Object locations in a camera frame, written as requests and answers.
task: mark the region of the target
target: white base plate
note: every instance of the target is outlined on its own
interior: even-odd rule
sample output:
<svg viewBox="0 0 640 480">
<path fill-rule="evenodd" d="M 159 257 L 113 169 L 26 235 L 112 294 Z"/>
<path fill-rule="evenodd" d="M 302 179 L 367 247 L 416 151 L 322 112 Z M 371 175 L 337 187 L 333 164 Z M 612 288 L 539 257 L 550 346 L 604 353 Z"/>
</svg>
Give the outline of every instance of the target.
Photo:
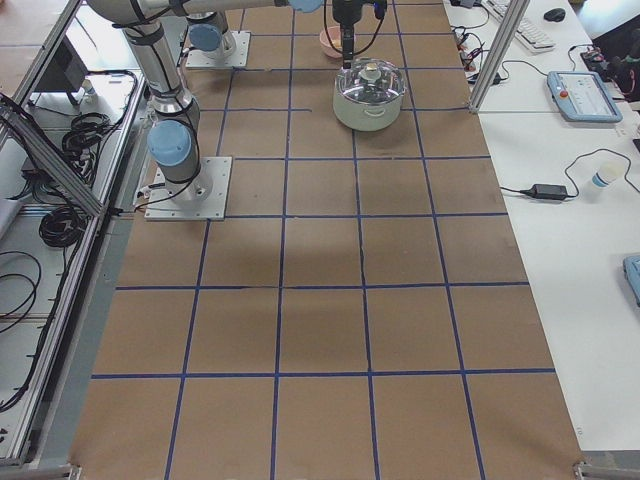
<svg viewBox="0 0 640 480">
<path fill-rule="evenodd" d="M 251 32 L 231 32 L 236 39 L 236 51 L 232 55 L 216 60 L 207 57 L 202 50 L 192 50 L 189 52 L 185 66 L 189 70 L 215 70 L 233 67 L 244 67 L 247 65 L 249 57 L 249 40 Z"/>
<path fill-rule="evenodd" d="M 227 193 L 229 191 L 229 179 L 231 178 L 231 157 L 203 157 L 202 173 L 211 177 L 213 187 L 211 193 L 202 201 L 193 203 L 176 202 L 176 199 L 165 200 L 146 207 L 144 217 L 147 220 L 224 220 L 227 208 Z M 154 183 L 164 182 L 164 175 L 158 169 Z M 149 202 L 162 200 L 168 196 L 165 189 L 157 189 L 151 192 Z"/>
</svg>

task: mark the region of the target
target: glass lid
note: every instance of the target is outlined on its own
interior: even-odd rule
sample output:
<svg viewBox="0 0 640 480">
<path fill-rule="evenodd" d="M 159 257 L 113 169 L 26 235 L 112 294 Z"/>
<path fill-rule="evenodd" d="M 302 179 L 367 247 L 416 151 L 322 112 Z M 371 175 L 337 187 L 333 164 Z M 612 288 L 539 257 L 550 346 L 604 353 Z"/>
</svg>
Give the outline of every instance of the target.
<svg viewBox="0 0 640 480">
<path fill-rule="evenodd" d="M 404 79 L 400 70 L 389 62 L 359 58 L 350 69 L 338 72 L 336 88 L 353 102 L 380 105 L 404 94 Z"/>
</svg>

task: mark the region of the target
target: blue cap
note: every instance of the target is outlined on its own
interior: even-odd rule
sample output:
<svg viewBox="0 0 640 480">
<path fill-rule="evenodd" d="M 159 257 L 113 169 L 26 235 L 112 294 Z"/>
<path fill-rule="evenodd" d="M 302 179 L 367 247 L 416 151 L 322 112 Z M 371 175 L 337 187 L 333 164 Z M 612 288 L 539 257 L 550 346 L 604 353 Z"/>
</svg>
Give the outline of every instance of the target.
<svg viewBox="0 0 640 480">
<path fill-rule="evenodd" d="M 289 5 L 296 12 L 315 12 L 322 5 L 324 0 L 289 0 Z"/>
<path fill-rule="evenodd" d="M 180 122 L 165 120 L 149 131 L 147 148 L 160 165 L 175 167 L 191 152 L 191 134 Z"/>
<path fill-rule="evenodd" d="M 198 50 L 213 52 L 222 42 L 222 33 L 215 25 L 198 23 L 189 27 L 189 40 Z"/>
</svg>

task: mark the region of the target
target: blue device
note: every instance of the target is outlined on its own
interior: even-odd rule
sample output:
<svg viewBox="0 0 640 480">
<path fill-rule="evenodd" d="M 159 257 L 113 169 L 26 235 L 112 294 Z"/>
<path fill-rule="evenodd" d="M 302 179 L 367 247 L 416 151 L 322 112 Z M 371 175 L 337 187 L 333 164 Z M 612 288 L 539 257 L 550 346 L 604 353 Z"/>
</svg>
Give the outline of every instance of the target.
<svg viewBox="0 0 640 480">
<path fill-rule="evenodd" d="M 625 258 L 622 262 L 622 268 L 624 269 L 624 276 L 636 296 L 636 303 L 640 307 L 640 255 Z"/>
<path fill-rule="evenodd" d="M 595 72 L 549 72 L 547 86 L 569 122 L 617 123 L 622 114 Z"/>
</svg>

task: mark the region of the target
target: pot handle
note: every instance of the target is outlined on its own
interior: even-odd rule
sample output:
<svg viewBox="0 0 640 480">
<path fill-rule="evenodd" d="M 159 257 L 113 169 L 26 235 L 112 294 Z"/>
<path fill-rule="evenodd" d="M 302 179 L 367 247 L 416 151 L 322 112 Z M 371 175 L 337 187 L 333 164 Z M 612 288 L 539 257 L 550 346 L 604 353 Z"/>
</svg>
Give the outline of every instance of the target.
<svg viewBox="0 0 640 480">
<path fill-rule="evenodd" d="M 369 117 L 373 117 L 373 118 L 378 118 L 381 117 L 382 115 L 384 115 L 386 113 L 386 110 L 380 109 L 380 110 L 365 110 L 364 114 L 369 116 Z"/>
</svg>

